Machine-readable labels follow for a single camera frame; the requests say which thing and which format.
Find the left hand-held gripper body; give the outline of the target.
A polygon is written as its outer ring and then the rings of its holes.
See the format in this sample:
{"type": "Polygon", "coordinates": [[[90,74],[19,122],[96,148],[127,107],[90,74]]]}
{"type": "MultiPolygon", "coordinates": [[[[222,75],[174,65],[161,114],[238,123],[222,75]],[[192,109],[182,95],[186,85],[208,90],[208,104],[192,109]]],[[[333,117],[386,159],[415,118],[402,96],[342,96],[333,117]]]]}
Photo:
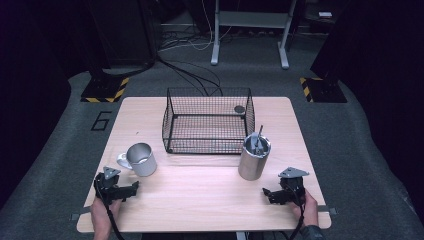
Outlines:
{"type": "Polygon", "coordinates": [[[103,171],[98,173],[94,179],[95,195],[105,204],[111,204],[114,200],[130,195],[128,187],[117,185],[119,173],[120,170],[105,166],[103,171]]]}

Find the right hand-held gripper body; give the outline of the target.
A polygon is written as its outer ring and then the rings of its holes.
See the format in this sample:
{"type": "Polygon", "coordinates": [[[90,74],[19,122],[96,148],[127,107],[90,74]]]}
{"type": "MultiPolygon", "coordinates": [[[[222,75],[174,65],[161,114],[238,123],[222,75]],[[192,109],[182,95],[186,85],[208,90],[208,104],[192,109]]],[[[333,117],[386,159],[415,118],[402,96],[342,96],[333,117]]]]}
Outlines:
{"type": "Polygon", "coordinates": [[[282,188],[280,204],[293,202],[297,206],[301,206],[305,202],[305,187],[303,177],[309,173],[294,167],[288,167],[280,174],[280,186],[282,188]]]}

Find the steel mug with white handle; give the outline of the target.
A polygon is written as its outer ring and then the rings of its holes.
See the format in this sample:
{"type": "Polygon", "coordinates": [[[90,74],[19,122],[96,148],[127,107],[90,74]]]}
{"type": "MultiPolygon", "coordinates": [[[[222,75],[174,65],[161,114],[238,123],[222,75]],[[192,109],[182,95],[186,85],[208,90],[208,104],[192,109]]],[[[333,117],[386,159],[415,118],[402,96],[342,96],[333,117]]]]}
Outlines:
{"type": "Polygon", "coordinates": [[[140,177],[150,176],[157,169],[153,151],[146,143],[132,145],[126,153],[117,157],[117,163],[124,168],[133,170],[140,177]]]}

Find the steel tumbler with lid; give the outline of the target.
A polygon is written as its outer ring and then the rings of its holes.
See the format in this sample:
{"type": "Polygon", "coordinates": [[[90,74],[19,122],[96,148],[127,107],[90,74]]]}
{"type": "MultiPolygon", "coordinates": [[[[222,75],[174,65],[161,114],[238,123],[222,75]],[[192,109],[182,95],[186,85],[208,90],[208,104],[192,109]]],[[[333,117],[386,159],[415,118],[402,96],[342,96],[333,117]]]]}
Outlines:
{"type": "Polygon", "coordinates": [[[260,127],[258,132],[247,136],[243,143],[238,172],[248,181],[255,181],[261,177],[271,151],[271,143],[262,134],[262,130],[263,127],[260,127]]]}

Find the black wire basket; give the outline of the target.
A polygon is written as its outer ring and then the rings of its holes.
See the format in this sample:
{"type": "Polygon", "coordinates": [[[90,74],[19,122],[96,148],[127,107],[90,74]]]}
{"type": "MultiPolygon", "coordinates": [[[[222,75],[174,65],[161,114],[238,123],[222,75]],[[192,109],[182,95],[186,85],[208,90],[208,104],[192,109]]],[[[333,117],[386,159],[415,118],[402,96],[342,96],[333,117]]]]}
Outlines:
{"type": "Polygon", "coordinates": [[[175,87],[167,90],[162,140],[170,154],[242,152],[255,131],[251,90],[246,87],[175,87]],[[234,107],[245,112],[238,114],[234,107]]]}

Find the person's left hand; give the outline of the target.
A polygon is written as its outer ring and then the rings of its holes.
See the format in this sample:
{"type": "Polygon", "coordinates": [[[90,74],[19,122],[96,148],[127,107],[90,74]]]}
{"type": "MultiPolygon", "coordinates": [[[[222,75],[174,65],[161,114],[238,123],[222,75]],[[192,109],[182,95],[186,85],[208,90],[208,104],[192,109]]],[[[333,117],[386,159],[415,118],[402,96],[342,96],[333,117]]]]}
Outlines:
{"type": "MultiPolygon", "coordinates": [[[[117,218],[119,215],[121,203],[121,200],[114,200],[112,204],[109,205],[109,210],[112,212],[115,218],[117,218]]],[[[100,198],[94,199],[92,205],[90,206],[90,212],[93,228],[96,233],[111,231],[112,224],[107,214],[106,207],[100,198]]]]}

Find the person's right hand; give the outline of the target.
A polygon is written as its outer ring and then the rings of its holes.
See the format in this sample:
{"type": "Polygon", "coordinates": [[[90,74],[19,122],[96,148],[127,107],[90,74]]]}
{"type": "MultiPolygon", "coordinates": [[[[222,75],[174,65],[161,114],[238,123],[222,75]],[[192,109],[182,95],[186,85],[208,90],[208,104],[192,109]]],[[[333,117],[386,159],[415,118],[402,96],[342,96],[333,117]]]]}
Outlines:
{"type": "Polygon", "coordinates": [[[292,213],[296,218],[303,216],[303,227],[318,226],[318,204],[308,191],[305,191],[305,203],[303,207],[295,203],[289,203],[292,213]]]}

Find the hazard-striped stand base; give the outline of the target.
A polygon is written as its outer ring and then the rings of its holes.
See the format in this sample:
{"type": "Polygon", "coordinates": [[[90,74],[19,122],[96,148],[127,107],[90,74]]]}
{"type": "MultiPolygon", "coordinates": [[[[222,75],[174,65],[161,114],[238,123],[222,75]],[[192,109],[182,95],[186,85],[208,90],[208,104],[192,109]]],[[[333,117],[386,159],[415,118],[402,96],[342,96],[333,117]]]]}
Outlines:
{"type": "Polygon", "coordinates": [[[310,103],[347,102],[347,99],[337,82],[328,83],[321,78],[301,78],[300,84],[306,100],[310,103]]]}
{"type": "Polygon", "coordinates": [[[107,80],[91,79],[81,94],[80,101],[90,103],[117,102],[122,97],[128,82],[128,78],[107,80]]]}

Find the white metal desk frame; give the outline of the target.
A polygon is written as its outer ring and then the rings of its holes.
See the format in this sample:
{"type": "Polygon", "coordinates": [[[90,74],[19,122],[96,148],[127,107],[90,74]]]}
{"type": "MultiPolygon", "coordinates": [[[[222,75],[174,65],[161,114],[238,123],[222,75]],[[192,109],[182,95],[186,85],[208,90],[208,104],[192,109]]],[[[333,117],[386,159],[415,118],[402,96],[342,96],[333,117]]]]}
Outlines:
{"type": "Polygon", "coordinates": [[[219,62],[220,52],[220,27],[253,27],[253,28],[273,28],[282,29],[283,35],[277,43],[280,64],[284,70],[289,68],[289,61],[286,53],[286,43],[294,17],[294,10],[297,0],[289,0],[290,7],[287,13],[262,13],[262,12],[239,12],[223,11],[220,9],[220,0],[215,0],[214,11],[214,42],[211,56],[211,65],[216,66],[219,62]]]}

